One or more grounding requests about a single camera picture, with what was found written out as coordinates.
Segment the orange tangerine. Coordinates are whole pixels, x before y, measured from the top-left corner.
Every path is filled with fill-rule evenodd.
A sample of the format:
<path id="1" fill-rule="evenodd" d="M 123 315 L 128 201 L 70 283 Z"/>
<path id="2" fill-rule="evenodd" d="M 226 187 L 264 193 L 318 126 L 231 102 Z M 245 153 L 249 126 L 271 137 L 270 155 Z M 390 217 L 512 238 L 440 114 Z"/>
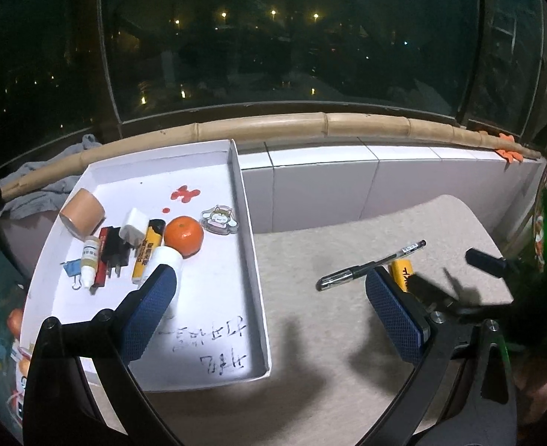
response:
<path id="1" fill-rule="evenodd" d="M 167 224 L 164 244 L 176 250 L 184 259 L 197 254 L 203 244 L 204 230 L 191 216 L 178 216 Z"/>

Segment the black gel pen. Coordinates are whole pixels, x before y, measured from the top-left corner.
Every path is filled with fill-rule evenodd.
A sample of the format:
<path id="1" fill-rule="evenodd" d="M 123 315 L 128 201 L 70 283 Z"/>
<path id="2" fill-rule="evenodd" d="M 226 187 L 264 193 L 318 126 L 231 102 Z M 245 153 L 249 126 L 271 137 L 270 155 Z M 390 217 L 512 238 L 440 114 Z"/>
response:
<path id="1" fill-rule="evenodd" d="M 362 265 L 351 266 L 346 269 L 334 272 L 320 278 L 315 287 L 318 292 L 323 292 L 331 288 L 337 287 L 344 283 L 348 283 L 365 276 L 370 270 L 375 267 L 380 267 L 389 264 L 390 262 L 408 257 L 412 253 L 426 247 L 427 241 L 420 240 L 419 242 L 407 245 L 393 254 L 390 254 L 380 260 L 367 262 Z"/>

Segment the tan tape roll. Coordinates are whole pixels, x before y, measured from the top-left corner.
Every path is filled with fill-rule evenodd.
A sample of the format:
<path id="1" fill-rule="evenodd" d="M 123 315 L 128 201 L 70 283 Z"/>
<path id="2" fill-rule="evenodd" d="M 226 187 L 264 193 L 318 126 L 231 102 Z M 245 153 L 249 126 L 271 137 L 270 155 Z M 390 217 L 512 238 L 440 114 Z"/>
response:
<path id="1" fill-rule="evenodd" d="M 60 211 L 60 219 L 67 230 L 78 239 L 93 234 L 102 223 L 105 210 L 100 201 L 87 189 L 79 189 Z"/>

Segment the grey cloth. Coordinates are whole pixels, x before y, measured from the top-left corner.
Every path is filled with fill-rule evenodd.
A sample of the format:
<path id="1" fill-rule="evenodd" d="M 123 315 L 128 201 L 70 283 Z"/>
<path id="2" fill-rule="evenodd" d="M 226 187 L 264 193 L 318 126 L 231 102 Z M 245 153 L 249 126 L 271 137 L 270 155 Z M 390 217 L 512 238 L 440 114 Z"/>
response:
<path id="1" fill-rule="evenodd" d="M 24 177 L 34 170 L 44 167 L 47 164 L 54 163 L 70 155 L 80 153 L 85 150 L 100 147 L 101 143 L 93 134 L 85 134 L 80 143 L 72 144 L 62 152 L 46 161 L 30 161 L 20 165 L 16 171 L 9 173 L 6 177 L 0 179 L 0 187 L 7 185 L 20 177 Z M 36 213 L 45 211 L 57 211 L 65 203 L 73 187 L 77 183 L 80 173 L 63 177 L 53 183 L 50 183 L 39 190 L 32 191 L 11 200 L 4 200 L 3 208 L 0 210 L 0 218 L 5 216 L 10 220 L 22 220 Z"/>

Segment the yellow black lighter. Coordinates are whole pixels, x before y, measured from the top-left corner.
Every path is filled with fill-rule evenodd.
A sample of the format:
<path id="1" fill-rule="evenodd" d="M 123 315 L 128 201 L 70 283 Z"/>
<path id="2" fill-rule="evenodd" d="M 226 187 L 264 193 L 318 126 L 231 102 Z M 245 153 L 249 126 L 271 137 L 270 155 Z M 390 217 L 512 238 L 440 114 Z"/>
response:
<path id="1" fill-rule="evenodd" d="M 393 260 L 388 265 L 388 271 L 392 280 L 394 280 L 401 291 L 408 293 L 408 278 L 414 272 L 412 262 L 404 258 Z"/>

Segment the white charger plug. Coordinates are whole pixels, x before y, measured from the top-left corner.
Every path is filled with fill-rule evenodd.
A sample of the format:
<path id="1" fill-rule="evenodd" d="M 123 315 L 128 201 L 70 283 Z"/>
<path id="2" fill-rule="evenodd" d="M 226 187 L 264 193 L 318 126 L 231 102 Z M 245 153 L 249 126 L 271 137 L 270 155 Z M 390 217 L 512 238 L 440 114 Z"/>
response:
<path id="1" fill-rule="evenodd" d="M 132 248 L 138 248 L 146 237 L 146 229 L 149 226 L 149 217 L 132 207 L 126 214 L 122 225 L 119 227 L 118 237 L 130 245 Z"/>

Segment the white cardboard tray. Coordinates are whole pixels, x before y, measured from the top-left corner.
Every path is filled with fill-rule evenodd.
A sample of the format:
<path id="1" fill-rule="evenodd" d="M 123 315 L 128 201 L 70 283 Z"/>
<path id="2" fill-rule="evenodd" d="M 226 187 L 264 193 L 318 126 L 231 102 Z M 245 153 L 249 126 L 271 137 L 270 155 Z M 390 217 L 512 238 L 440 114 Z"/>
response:
<path id="1" fill-rule="evenodd" d="M 77 182 L 103 206 L 104 224 L 132 210 L 151 219 L 189 216 L 207 224 L 197 254 L 164 245 L 145 265 L 171 266 L 177 291 L 130 370 L 147 392 L 190 391 L 269 376 L 271 346 L 249 210 L 235 144 L 229 140 L 142 151 L 91 164 Z"/>

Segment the white round bottle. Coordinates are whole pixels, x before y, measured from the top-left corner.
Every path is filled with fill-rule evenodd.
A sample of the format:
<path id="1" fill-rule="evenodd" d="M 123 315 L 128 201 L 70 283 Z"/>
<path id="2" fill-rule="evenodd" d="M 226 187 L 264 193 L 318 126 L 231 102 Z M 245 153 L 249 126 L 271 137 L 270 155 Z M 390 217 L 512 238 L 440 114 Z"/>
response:
<path id="1" fill-rule="evenodd" d="M 183 256 L 177 250 L 168 246 L 157 247 L 146 265 L 146 277 L 152 275 L 160 265 L 167 265 L 174 270 L 177 284 L 180 284 L 183 261 Z"/>

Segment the black charger plug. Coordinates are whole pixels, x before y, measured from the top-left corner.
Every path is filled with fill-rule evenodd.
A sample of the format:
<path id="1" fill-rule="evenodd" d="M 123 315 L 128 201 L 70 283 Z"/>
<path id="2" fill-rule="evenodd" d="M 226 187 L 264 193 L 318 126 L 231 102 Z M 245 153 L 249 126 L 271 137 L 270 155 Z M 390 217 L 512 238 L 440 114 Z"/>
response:
<path id="1" fill-rule="evenodd" d="M 130 245 L 125 244 L 125 242 L 118 237 L 118 231 L 119 227 L 113 227 L 106 251 L 108 278 L 111 277 L 112 272 L 115 272 L 116 277 L 119 277 L 122 268 L 126 267 L 129 261 Z"/>

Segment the blue binder clip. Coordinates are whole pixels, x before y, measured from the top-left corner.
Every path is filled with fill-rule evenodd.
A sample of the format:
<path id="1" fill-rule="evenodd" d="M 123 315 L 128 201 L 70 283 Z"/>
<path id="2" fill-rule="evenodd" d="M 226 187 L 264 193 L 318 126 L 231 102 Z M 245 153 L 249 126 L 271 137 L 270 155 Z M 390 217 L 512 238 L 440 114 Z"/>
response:
<path id="1" fill-rule="evenodd" d="M 73 280 L 72 289 L 81 289 L 81 260 L 76 259 L 63 262 L 62 268 L 65 271 L 66 275 Z"/>

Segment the small yellow dropper bottle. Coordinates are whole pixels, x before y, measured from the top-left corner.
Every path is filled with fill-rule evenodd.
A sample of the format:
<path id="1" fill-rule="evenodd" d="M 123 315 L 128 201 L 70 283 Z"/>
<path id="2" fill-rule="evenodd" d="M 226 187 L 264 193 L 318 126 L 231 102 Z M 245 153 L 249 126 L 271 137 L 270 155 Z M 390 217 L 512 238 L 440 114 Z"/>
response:
<path id="1" fill-rule="evenodd" d="M 99 263 L 100 240 L 95 236 L 88 236 L 84 240 L 80 260 L 80 285 L 86 289 L 95 283 Z"/>

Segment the bamboo pole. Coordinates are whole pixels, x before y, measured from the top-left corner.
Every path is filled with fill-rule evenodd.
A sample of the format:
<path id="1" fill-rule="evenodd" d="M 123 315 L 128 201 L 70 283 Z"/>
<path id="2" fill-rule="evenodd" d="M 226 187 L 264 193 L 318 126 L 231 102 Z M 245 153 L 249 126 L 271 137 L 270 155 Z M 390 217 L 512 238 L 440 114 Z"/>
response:
<path id="1" fill-rule="evenodd" d="M 347 137 L 401 139 L 473 149 L 507 150 L 530 159 L 541 157 L 540 152 L 510 139 L 428 120 L 357 113 L 279 114 L 192 123 L 120 139 L 34 170 L 1 187 L 0 195 L 3 200 L 11 200 L 63 177 L 81 174 L 97 161 L 168 146 L 222 139 L 244 143 Z"/>

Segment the yellow lighter in tray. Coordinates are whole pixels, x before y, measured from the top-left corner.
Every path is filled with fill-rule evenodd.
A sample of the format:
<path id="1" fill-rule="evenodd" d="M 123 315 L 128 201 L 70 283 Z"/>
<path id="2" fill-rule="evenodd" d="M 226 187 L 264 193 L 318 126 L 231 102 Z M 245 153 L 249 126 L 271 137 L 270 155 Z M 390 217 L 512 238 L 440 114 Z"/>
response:
<path id="1" fill-rule="evenodd" d="M 153 250 L 162 244 L 165 227 L 166 222 L 164 220 L 153 219 L 149 221 L 145 238 L 136 252 L 135 266 L 132 271 L 133 284 L 139 285 L 142 282 L 143 272 L 146 270 L 146 265 L 149 264 Z"/>

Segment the cartoon acrylic keychain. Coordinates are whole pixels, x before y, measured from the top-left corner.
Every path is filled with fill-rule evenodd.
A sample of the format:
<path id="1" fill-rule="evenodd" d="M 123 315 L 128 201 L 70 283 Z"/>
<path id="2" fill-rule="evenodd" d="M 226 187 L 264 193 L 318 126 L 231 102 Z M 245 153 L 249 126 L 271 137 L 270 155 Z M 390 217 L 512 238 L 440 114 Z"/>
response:
<path id="1" fill-rule="evenodd" d="M 220 236 L 236 234 L 238 230 L 238 221 L 230 206 L 217 204 L 209 210 L 204 210 L 201 213 L 200 223 L 207 232 Z"/>

